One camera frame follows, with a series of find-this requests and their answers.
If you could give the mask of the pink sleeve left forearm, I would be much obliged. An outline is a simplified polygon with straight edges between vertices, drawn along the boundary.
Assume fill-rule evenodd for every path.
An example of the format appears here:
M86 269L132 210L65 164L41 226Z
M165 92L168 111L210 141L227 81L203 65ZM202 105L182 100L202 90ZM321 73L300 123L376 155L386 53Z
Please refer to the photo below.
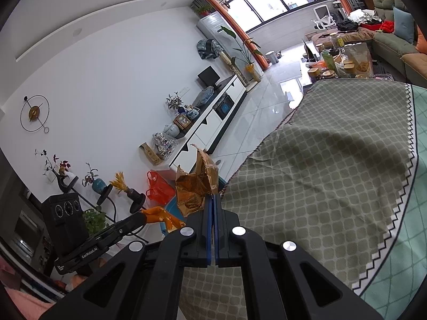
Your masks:
M6 288L6 292L16 305L20 313L27 320L40 319L41 315L48 311L55 303L47 303L40 301L36 297L19 290Z

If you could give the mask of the left hand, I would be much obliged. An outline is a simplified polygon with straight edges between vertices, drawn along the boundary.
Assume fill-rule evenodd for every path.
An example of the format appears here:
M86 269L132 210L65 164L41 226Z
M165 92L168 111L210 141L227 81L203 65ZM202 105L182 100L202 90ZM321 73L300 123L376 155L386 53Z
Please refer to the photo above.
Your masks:
M93 268L91 266L80 267L69 279L69 282L66 284L65 290L68 292L73 291L76 287L86 281L86 279L88 279L92 274Z

